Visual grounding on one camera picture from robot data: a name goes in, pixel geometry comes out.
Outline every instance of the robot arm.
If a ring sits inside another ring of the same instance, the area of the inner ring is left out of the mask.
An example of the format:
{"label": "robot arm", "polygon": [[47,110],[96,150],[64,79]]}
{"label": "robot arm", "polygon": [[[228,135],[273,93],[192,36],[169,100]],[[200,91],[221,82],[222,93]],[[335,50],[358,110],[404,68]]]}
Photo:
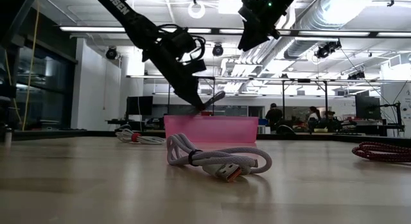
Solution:
{"label": "robot arm", "polygon": [[[156,26],[144,15],[135,12],[126,0],[98,0],[124,27],[133,44],[143,50],[143,61],[150,59],[174,88],[175,94],[196,107],[204,110],[197,94],[198,79],[193,73],[203,71],[206,65],[202,60],[206,40],[191,36],[187,28],[175,24]],[[200,54],[190,61],[183,62],[185,53]]]}

